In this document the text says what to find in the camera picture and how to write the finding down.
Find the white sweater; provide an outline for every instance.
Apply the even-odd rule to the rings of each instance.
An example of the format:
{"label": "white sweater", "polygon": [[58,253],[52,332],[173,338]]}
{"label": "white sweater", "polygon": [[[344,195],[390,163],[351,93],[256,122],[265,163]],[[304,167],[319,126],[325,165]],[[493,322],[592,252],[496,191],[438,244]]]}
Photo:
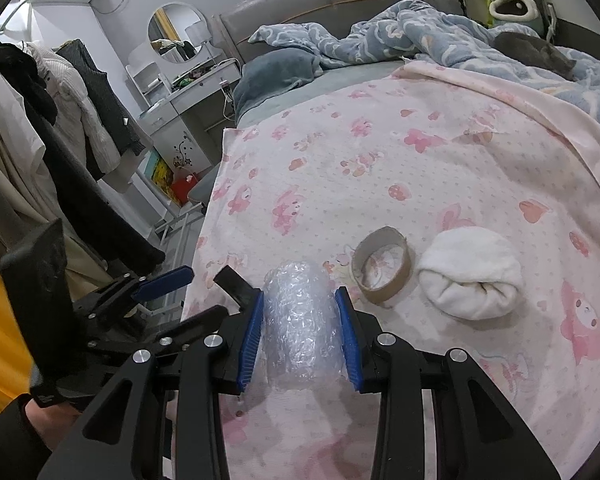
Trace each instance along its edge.
{"label": "white sweater", "polygon": [[40,41],[27,43],[27,53],[36,61],[38,74],[58,107],[56,129],[72,153],[86,165],[86,135],[100,171],[107,174],[115,170],[120,153],[102,125],[78,71]]}

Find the drawer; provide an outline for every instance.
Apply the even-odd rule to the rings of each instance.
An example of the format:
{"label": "drawer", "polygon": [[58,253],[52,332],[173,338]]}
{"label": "drawer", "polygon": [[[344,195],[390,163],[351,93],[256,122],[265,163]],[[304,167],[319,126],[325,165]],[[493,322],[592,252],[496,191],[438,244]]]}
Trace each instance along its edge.
{"label": "drawer", "polygon": [[156,131],[151,140],[154,142],[154,148],[173,171],[176,171],[176,160],[183,159],[188,161],[184,168],[194,173],[212,166],[187,125],[179,117]]}
{"label": "drawer", "polygon": [[161,127],[174,120],[177,116],[178,113],[171,103],[165,103],[157,110],[154,110],[145,115],[145,117],[140,118],[139,123],[146,134],[148,136],[152,136]]}
{"label": "drawer", "polygon": [[203,76],[199,82],[189,85],[182,94],[171,101],[173,107],[179,114],[185,112],[211,94],[220,91],[220,82],[223,79],[229,83],[240,79],[240,72],[235,63],[229,63],[216,72]]}

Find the blue fluffy comforter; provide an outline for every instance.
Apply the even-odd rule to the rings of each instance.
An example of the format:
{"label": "blue fluffy comforter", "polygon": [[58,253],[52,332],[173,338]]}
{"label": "blue fluffy comforter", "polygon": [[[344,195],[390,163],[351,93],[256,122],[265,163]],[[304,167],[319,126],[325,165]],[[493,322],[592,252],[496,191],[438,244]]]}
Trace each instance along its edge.
{"label": "blue fluffy comforter", "polygon": [[250,38],[272,46],[302,48],[320,57],[324,68],[414,57],[517,82],[576,105],[600,123],[600,61],[570,48],[558,49],[577,61],[574,82],[542,68],[527,67],[490,45],[502,32],[538,36],[509,23],[486,29],[464,16],[445,14],[419,0],[403,0],[368,22],[356,23],[338,40],[319,23],[263,25]]}

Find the gray mattress sheet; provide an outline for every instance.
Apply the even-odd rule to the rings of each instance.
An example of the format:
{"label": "gray mattress sheet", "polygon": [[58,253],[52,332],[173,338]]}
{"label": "gray mattress sheet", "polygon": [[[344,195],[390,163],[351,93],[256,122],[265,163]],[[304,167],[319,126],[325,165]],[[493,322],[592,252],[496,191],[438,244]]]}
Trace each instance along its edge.
{"label": "gray mattress sheet", "polygon": [[291,108],[300,103],[304,103],[309,99],[318,97],[318,95],[335,92],[347,86],[373,81],[374,79],[382,79],[387,77],[391,72],[400,68],[404,64],[403,61],[385,61],[382,63],[371,63],[366,65],[347,66],[337,68],[336,70],[327,70],[323,75],[315,81],[290,90],[286,94],[272,97],[264,101],[260,106],[252,108],[245,113],[238,128],[248,128],[254,124],[263,121],[287,108]]}

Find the mirror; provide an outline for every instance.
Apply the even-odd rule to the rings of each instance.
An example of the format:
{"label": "mirror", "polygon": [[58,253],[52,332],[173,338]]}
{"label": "mirror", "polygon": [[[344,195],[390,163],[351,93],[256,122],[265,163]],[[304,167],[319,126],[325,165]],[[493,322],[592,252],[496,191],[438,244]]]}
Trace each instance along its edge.
{"label": "mirror", "polygon": [[168,4],[154,12],[149,22],[149,41],[163,59],[172,63],[183,63],[193,58],[202,46],[187,34],[187,27],[194,23],[200,28],[204,18],[193,7],[186,4]]}

